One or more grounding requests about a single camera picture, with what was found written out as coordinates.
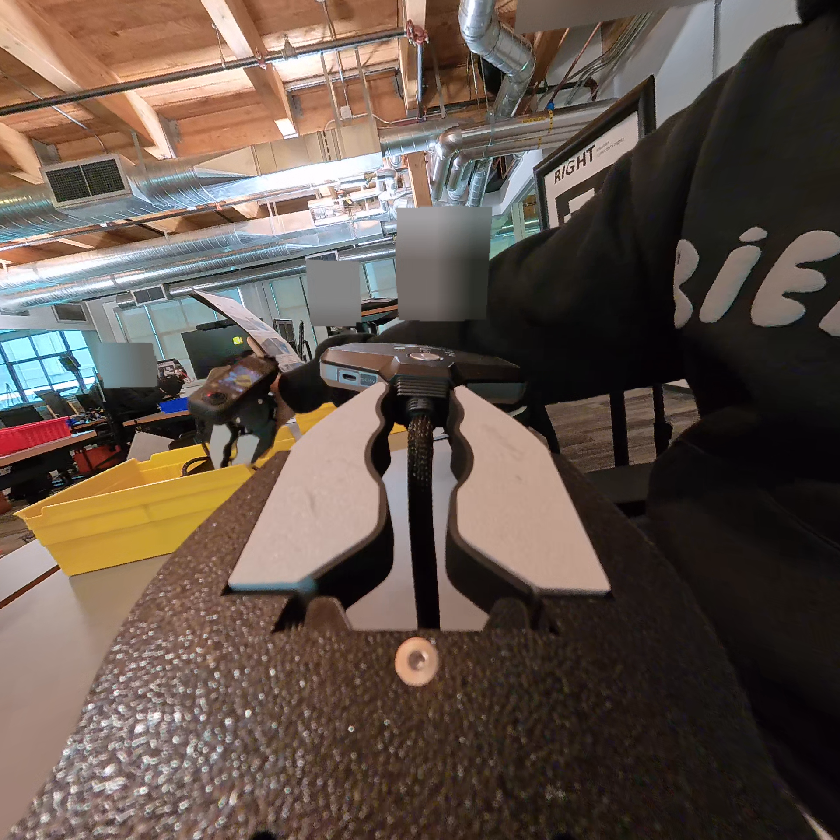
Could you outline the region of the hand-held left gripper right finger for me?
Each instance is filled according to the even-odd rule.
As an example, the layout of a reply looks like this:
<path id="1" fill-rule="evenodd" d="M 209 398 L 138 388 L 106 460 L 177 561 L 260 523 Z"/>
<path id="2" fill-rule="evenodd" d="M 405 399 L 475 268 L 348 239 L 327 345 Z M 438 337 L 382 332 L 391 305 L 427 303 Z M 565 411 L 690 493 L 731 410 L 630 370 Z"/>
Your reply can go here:
<path id="1" fill-rule="evenodd" d="M 448 579 L 484 613 L 503 599 L 534 607 L 547 597 L 604 597 L 611 585 L 545 444 L 460 385 L 447 434 Z"/>

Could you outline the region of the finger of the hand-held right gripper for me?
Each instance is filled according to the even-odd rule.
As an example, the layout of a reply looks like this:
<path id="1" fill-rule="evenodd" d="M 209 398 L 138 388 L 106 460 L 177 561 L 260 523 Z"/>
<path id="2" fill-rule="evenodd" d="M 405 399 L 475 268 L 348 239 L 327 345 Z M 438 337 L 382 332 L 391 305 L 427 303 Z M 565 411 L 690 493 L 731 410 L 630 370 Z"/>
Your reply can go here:
<path id="1" fill-rule="evenodd" d="M 214 429 L 208 457 L 214 468 L 250 465 L 263 451 L 260 438 L 244 429 Z"/>

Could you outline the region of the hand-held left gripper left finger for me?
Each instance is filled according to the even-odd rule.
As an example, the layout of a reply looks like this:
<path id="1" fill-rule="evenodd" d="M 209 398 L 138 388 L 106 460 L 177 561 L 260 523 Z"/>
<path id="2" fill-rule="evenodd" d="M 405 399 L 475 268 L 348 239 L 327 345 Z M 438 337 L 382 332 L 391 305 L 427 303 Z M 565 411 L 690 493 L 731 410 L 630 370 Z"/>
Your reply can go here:
<path id="1" fill-rule="evenodd" d="M 391 427 L 374 384 L 314 425 L 289 451 L 228 578 L 232 592 L 318 596 L 352 606 L 392 570 L 383 473 Z"/>

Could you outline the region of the yellow bin with cables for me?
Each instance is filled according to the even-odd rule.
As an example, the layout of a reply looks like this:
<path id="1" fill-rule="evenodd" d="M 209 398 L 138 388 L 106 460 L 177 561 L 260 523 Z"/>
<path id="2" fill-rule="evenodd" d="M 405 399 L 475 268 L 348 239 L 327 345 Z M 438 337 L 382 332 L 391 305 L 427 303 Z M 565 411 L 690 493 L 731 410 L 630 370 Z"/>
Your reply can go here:
<path id="1" fill-rule="evenodd" d="M 184 475 L 197 446 L 130 459 L 19 511 L 67 576 L 135 561 L 241 550 L 293 444 L 255 466 Z"/>

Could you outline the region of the dark grey hub with button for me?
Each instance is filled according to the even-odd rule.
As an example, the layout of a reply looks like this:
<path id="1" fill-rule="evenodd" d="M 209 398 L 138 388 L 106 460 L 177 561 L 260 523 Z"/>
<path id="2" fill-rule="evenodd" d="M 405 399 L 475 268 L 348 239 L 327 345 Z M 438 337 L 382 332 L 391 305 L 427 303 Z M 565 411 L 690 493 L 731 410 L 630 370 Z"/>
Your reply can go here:
<path id="1" fill-rule="evenodd" d="M 332 389 L 361 392 L 384 383 L 398 398 L 435 401 L 465 386 L 497 406 L 522 403 L 527 386 L 520 369 L 492 356 L 415 343 L 344 343 L 325 351 L 320 375 Z"/>

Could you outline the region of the silver pipe elbow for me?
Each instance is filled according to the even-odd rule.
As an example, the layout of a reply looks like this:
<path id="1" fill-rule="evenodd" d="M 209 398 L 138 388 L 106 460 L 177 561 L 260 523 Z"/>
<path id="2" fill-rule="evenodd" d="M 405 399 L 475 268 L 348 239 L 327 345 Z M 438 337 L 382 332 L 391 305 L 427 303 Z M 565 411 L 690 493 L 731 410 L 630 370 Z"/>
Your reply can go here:
<path id="1" fill-rule="evenodd" d="M 516 111 L 536 69 L 532 46 L 501 23 L 493 1 L 461 1 L 458 25 L 469 50 L 502 73 L 493 113 L 495 120 L 508 119 Z"/>

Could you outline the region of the grey desk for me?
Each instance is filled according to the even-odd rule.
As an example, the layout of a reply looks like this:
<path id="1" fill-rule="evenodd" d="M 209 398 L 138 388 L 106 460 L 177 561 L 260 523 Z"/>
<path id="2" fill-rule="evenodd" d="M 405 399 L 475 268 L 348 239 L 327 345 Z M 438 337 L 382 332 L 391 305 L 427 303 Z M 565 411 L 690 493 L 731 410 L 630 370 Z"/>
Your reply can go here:
<path id="1" fill-rule="evenodd" d="M 445 580 L 448 495 L 455 486 L 448 442 L 435 443 L 434 533 L 440 623 L 445 630 L 480 630 L 487 614 Z M 394 529 L 394 564 L 387 580 L 349 610 L 356 629 L 417 627 L 408 558 L 406 451 L 392 451 L 384 478 Z M 73 577 L 36 540 L 2 558 L 2 600 L 54 571 L 1 611 L 1 829 L 5 838 L 51 776 L 101 662 L 165 554 Z"/>

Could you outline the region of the black monitor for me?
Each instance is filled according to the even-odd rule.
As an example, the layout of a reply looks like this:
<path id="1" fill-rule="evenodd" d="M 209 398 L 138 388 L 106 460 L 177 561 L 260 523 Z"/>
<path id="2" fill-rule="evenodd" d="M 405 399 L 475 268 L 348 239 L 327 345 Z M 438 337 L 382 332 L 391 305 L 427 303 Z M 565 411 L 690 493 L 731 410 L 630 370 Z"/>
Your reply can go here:
<path id="1" fill-rule="evenodd" d="M 248 337 L 245 330 L 230 320 L 201 324 L 183 332 L 182 340 L 195 378 L 206 379 L 211 370 L 251 354 Z"/>

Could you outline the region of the tilted document stand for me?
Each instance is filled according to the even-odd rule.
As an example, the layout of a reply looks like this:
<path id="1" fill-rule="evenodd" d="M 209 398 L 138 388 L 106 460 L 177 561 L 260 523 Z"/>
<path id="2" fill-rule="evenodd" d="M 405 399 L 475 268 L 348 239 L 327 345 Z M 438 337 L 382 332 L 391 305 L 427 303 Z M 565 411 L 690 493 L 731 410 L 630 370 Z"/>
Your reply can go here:
<path id="1" fill-rule="evenodd" d="M 298 368 L 303 362 L 291 344 L 270 325 L 232 298 L 201 291 L 191 292 L 191 297 L 234 321 L 260 347 L 262 353 L 277 362 L 282 374 Z"/>

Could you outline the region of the black chair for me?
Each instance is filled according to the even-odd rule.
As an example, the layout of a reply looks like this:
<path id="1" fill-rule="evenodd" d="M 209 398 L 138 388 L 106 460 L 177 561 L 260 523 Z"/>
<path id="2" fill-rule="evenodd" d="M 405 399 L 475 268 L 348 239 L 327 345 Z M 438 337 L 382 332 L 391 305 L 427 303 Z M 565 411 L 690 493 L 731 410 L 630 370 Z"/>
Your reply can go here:
<path id="1" fill-rule="evenodd" d="M 665 394 L 693 396 L 685 380 L 673 381 L 652 388 L 654 456 L 658 457 L 672 443 L 675 432 L 665 410 Z M 653 463 L 631 465 L 624 393 L 609 395 L 614 467 L 588 473 L 590 482 L 629 517 L 644 514 L 648 482 Z"/>

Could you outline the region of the red bin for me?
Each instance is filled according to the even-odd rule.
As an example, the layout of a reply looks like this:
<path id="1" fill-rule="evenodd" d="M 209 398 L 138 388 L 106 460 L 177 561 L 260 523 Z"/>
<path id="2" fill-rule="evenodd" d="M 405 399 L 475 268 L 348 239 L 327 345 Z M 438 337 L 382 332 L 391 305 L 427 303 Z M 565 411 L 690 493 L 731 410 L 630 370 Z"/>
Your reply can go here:
<path id="1" fill-rule="evenodd" d="M 1 429 L 1 457 L 68 438 L 70 435 L 71 429 L 64 417 L 4 427 Z"/>

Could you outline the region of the grey air vent box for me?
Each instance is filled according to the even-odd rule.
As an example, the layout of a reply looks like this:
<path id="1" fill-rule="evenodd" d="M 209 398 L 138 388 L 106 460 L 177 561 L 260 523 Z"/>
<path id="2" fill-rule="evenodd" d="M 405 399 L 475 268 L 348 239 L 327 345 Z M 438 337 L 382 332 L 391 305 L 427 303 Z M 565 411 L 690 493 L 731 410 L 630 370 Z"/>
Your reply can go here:
<path id="1" fill-rule="evenodd" d="M 54 207 L 66 209 L 135 195 L 130 179 L 133 167 L 120 154 L 101 154 L 80 161 L 45 164 L 40 173 Z"/>

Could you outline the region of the framed marker poster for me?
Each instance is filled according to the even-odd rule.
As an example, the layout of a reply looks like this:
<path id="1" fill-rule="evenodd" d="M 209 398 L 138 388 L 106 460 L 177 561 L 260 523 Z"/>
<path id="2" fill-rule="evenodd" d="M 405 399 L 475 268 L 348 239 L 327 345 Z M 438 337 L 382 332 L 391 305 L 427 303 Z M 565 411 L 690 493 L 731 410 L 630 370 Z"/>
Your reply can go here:
<path id="1" fill-rule="evenodd" d="M 656 127 L 650 75 L 534 168 L 541 230 L 566 224 L 597 194 L 614 164 Z"/>

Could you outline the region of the silver ventilation duct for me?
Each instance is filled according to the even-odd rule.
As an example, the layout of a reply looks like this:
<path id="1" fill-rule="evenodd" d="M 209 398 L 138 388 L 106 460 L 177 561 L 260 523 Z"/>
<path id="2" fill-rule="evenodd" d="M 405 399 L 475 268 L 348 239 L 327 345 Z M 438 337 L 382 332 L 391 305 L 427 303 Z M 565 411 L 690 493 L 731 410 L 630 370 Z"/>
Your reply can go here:
<path id="1" fill-rule="evenodd" d="M 2 193 L 1 241 L 56 235 L 89 225 L 316 186 L 374 171 L 382 159 L 378 139 L 362 139 L 355 150 L 344 156 L 332 132 L 315 132 L 213 157 L 198 155 L 134 164 L 129 177 L 135 195 L 122 199 L 58 209 L 52 204 L 45 183 L 33 185 L 29 191 Z"/>
<path id="2" fill-rule="evenodd" d="M 2 273 L 2 313 L 85 301 L 196 277 L 259 260 L 368 242 L 394 233 L 392 220 L 341 217 L 317 225 L 309 212 L 209 227 L 167 238 L 43 259 Z"/>

